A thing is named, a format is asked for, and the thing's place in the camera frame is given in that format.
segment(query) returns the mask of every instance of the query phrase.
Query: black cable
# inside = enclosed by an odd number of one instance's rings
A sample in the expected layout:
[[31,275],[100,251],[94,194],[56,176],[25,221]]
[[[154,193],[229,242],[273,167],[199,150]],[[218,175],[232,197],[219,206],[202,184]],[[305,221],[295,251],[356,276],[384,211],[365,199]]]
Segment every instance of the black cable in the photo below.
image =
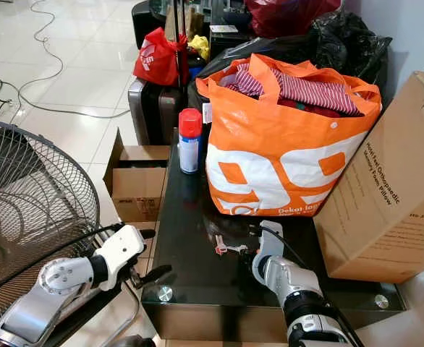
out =
[[[275,236],[279,241],[281,241],[284,244],[284,246],[291,252],[291,254],[294,256],[294,258],[297,259],[297,262],[299,263],[298,265],[300,267],[305,268],[305,269],[310,270],[310,271],[313,271],[310,267],[307,266],[307,264],[304,262],[304,260],[301,258],[301,256],[299,256],[298,253],[291,247],[289,242],[286,241],[284,238],[282,238],[280,235],[278,235],[277,232],[273,231],[272,229],[270,229],[266,226],[258,226],[258,227],[261,230],[265,230],[265,231],[269,232],[270,234]],[[323,289],[321,289],[321,292],[323,293],[323,296],[326,299],[327,295],[324,293]],[[354,328],[350,325],[349,320],[344,316],[344,314],[341,312],[341,310],[336,305],[334,305],[334,303],[331,300],[329,300],[329,304],[336,311],[338,318],[341,320],[341,323],[344,326],[344,330],[347,331],[347,338],[349,338],[350,343],[353,346],[365,347],[363,345],[362,341],[360,340],[360,338],[358,337],[357,333],[355,332]]]
[[[19,92],[19,90],[12,83],[5,82],[5,81],[0,79],[0,90],[2,89],[3,85],[9,85],[9,86],[13,87],[16,90],[16,92]],[[16,112],[14,112],[14,117],[17,115],[17,113],[19,112],[19,110],[22,107],[21,99],[18,98],[18,101],[19,101],[19,107],[17,108]]]
[[284,246],[286,246],[286,248],[291,252],[291,254],[294,256],[294,258],[296,258],[297,262],[299,263],[298,265],[300,267],[307,269],[307,270],[311,270],[307,266],[307,264],[305,264],[304,260],[298,255],[298,253],[296,251],[294,251],[294,249],[291,247],[289,242],[286,241],[284,238],[282,238],[280,235],[278,235],[277,232],[271,230],[270,228],[267,228],[266,226],[259,226],[259,229],[269,232],[270,234],[275,236],[279,241],[281,241],[284,244]]
[[47,253],[43,254],[40,258],[38,258],[37,260],[33,261],[32,263],[30,263],[27,267],[18,270],[14,273],[12,273],[11,275],[9,275],[8,277],[4,278],[3,280],[0,281],[0,287],[4,284],[6,284],[7,282],[9,282],[10,280],[12,280],[14,277],[20,275],[21,273],[23,273],[24,271],[26,271],[27,269],[30,269],[32,266],[37,265],[39,262],[43,261],[44,259],[52,256],[54,253],[59,252],[60,250],[78,242],[78,241],[82,241],[83,239],[86,239],[89,236],[92,235],[96,235],[99,234],[103,231],[108,231],[108,230],[114,230],[114,231],[118,231],[122,226],[124,226],[123,223],[118,223],[118,224],[112,224],[110,226],[106,226],[104,228],[101,229],[96,229],[93,231],[89,231],[86,234],[83,234],[81,236],[76,237],[75,239],[72,239],[64,244],[59,245],[58,247],[56,247],[55,249],[48,251]]

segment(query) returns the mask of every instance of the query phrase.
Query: electric fan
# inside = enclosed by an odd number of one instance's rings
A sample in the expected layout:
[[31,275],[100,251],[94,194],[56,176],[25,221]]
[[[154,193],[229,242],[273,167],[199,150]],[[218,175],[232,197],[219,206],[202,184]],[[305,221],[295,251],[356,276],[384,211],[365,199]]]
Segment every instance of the electric fan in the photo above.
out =
[[90,237],[71,241],[98,226],[96,190],[79,164],[45,138],[0,122],[0,316],[44,263],[92,254]]

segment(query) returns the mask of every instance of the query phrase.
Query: orange shopping bag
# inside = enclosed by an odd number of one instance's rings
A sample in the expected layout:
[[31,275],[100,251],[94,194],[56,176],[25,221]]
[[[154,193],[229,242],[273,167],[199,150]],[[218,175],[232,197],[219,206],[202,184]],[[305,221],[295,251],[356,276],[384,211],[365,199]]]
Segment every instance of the orange shopping bag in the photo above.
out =
[[[242,63],[262,84],[258,100],[224,87]],[[344,85],[363,116],[329,118],[278,105],[280,86],[271,69]],[[257,54],[196,85],[211,100],[213,114],[205,162],[212,200],[230,215],[314,215],[381,108],[378,87],[359,78]]]

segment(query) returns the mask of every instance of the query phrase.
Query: red spray can cap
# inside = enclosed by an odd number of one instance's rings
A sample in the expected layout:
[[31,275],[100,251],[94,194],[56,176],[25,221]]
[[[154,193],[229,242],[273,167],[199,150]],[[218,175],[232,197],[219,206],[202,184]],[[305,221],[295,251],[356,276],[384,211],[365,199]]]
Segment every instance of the red spray can cap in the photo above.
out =
[[203,128],[203,115],[195,108],[186,108],[180,112],[178,124],[182,137],[199,137]]

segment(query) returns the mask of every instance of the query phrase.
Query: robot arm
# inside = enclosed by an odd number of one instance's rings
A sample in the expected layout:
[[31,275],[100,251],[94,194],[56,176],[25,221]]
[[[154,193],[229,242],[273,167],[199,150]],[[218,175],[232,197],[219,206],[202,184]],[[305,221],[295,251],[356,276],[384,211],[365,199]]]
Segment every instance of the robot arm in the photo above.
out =
[[[283,237],[281,224],[265,220],[260,225]],[[336,310],[324,299],[316,274],[283,258],[283,248],[274,235],[263,230],[253,274],[278,297],[289,346],[353,346],[338,322]]]
[[32,289],[1,317],[0,341],[14,347],[42,346],[73,299],[91,288],[114,288],[120,270],[144,248],[140,232],[124,226],[90,258],[60,258],[45,264]]

